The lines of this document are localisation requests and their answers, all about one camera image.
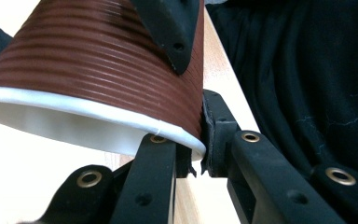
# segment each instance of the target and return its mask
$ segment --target table surface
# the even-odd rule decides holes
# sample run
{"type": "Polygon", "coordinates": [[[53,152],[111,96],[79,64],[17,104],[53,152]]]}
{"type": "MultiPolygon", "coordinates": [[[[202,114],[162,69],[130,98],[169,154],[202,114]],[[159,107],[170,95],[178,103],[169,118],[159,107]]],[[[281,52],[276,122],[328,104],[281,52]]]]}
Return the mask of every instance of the table surface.
{"type": "MultiPolygon", "coordinates": [[[[0,0],[0,27],[14,35],[37,3],[0,0]]],[[[243,130],[258,131],[206,11],[204,26],[204,89],[222,95],[243,130]]],[[[38,219],[57,188],[79,167],[100,164],[114,170],[130,159],[0,125],[0,223],[38,219]]],[[[200,173],[200,162],[193,165],[200,173]]],[[[226,183],[207,174],[178,179],[175,223],[239,223],[226,183]]]]}

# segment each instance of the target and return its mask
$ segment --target round hole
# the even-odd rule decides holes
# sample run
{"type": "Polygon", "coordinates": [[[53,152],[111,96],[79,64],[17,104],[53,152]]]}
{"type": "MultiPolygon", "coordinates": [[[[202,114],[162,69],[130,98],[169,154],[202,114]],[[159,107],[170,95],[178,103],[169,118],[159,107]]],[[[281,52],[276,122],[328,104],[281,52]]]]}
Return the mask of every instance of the round hole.
{"type": "Polygon", "coordinates": [[[91,188],[97,185],[102,178],[103,175],[98,171],[86,171],[80,175],[76,183],[81,188],[91,188]]]}
{"type": "Polygon", "coordinates": [[[149,193],[142,193],[136,196],[135,202],[140,206],[148,206],[153,201],[153,197],[149,193]]]}
{"type": "Polygon", "coordinates": [[[356,179],[344,170],[330,167],[325,170],[325,173],[331,180],[337,182],[338,184],[345,186],[352,186],[356,184],[356,179]]]}
{"type": "Polygon", "coordinates": [[[307,196],[295,189],[291,189],[291,190],[287,191],[287,197],[293,203],[299,203],[299,204],[307,204],[308,203],[307,196]]]}
{"type": "Polygon", "coordinates": [[[251,142],[251,143],[260,141],[260,137],[253,133],[243,133],[242,139],[245,140],[246,142],[251,142]]]}
{"type": "Polygon", "coordinates": [[[167,139],[160,136],[153,135],[150,137],[150,141],[154,143],[164,143],[167,141],[167,139]]]}
{"type": "Polygon", "coordinates": [[[176,51],[183,51],[185,49],[185,46],[181,43],[175,43],[173,45],[173,48],[176,50],[176,51]]]}

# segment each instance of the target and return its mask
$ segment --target corrugated brown surface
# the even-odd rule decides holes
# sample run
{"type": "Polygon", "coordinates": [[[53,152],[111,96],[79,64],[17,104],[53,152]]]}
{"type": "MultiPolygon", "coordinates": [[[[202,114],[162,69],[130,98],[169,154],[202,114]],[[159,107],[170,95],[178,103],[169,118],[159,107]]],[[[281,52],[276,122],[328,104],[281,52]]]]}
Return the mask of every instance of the corrugated brown surface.
{"type": "Polygon", "coordinates": [[[130,1],[42,0],[0,55],[0,87],[93,100],[162,119],[200,137],[200,5],[192,61],[177,76],[130,1]]]}

